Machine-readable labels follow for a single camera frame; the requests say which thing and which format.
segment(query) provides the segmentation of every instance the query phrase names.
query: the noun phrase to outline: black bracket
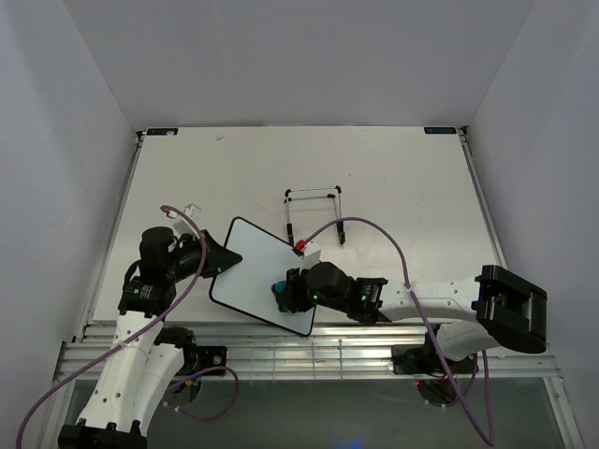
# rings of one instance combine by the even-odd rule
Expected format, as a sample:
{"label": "black bracket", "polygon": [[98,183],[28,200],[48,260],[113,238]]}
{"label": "black bracket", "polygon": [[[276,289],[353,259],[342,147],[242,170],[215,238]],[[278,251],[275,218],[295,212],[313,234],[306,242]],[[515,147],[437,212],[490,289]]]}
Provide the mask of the black bracket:
{"label": "black bracket", "polygon": [[480,276],[476,320],[499,344],[526,354],[547,348],[547,292],[505,268],[485,265]]}

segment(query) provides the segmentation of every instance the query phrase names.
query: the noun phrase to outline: metal frame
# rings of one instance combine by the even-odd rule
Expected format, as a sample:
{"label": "metal frame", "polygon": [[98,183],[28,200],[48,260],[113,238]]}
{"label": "metal frame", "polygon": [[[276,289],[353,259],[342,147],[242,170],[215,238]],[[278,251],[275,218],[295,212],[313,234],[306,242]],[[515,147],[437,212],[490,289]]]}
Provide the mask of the metal frame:
{"label": "metal frame", "polygon": [[[506,267],[504,255],[489,214],[476,175],[474,158],[468,147],[464,128],[459,129],[464,158],[471,174],[476,197],[483,213],[485,225],[498,265]],[[104,277],[108,254],[116,237],[116,229],[123,214],[124,203],[145,133],[139,133],[136,151],[124,184],[123,197],[110,231],[110,241],[104,253],[102,267],[95,282],[93,293],[87,298],[81,317],[76,343],[63,345],[55,371],[54,380],[64,379],[84,363],[96,358],[110,347],[114,325],[91,322],[99,285]],[[228,348],[227,364],[247,381],[279,380],[339,380],[339,379],[398,379],[422,376],[392,373],[390,347],[403,344],[406,349],[423,341],[424,326],[314,326],[312,336],[300,338],[289,335],[282,329],[255,325],[199,325],[182,324],[192,329],[198,344],[225,345]],[[98,365],[81,380],[95,380],[102,365]],[[489,352],[490,375],[500,377],[543,378],[553,412],[566,448],[583,447],[576,422],[562,386],[560,371],[555,357],[547,352],[543,355],[523,355],[505,349]],[[46,412],[39,447],[52,447],[57,432],[66,419],[66,413],[75,384],[67,385],[52,398]]]}
{"label": "metal frame", "polygon": [[563,444],[568,449],[584,449],[577,423],[570,409],[568,397],[563,389],[563,379],[561,377],[545,378],[544,381],[551,408],[555,414],[560,433],[562,433]]}

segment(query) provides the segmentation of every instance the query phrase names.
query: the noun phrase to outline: white table surface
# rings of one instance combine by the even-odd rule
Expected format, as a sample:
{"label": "white table surface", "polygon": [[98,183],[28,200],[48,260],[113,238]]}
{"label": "white table surface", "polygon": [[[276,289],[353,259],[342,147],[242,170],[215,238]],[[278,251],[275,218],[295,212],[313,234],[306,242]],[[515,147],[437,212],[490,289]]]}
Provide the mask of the white table surface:
{"label": "white table surface", "polygon": [[[221,244],[236,216],[286,240],[287,188],[343,189],[343,215],[371,219],[403,247],[413,282],[463,279],[497,263],[457,135],[425,135],[422,127],[179,128],[177,136],[146,137],[112,245],[93,319],[113,323],[123,276],[139,258],[141,233],[171,225],[160,205],[201,207],[200,227]],[[329,200],[291,204],[296,238],[334,218]],[[347,274],[400,278],[387,240],[365,224],[345,224],[317,239],[323,260]],[[200,280],[171,323],[255,320],[214,304],[212,280]],[[185,282],[178,284],[181,292]],[[318,308],[316,323],[349,323]]]}

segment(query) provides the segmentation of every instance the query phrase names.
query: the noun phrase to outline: white board with black border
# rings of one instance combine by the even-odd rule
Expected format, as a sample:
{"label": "white board with black border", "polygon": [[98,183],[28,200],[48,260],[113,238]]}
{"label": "white board with black border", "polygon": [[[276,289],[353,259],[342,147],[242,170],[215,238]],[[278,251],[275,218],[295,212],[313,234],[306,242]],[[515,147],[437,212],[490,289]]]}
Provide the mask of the white board with black border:
{"label": "white board with black border", "polygon": [[310,335],[315,307],[301,313],[280,312],[270,290],[285,280],[288,269],[301,264],[291,246],[241,217],[231,221],[224,246],[243,260],[213,279],[210,299],[265,323]]}

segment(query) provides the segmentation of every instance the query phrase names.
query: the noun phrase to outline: white wall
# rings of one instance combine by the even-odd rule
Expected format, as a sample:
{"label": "white wall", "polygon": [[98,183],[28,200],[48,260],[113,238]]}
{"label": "white wall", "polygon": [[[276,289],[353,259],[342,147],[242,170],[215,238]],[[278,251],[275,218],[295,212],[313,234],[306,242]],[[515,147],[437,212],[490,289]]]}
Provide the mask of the white wall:
{"label": "white wall", "polygon": [[533,0],[65,0],[148,125],[466,124]]}
{"label": "white wall", "polygon": [[0,447],[73,335],[134,137],[62,2],[0,0]]}
{"label": "white wall", "polygon": [[549,292],[549,338],[599,447],[599,5],[536,2],[472,122],[510,267]]}

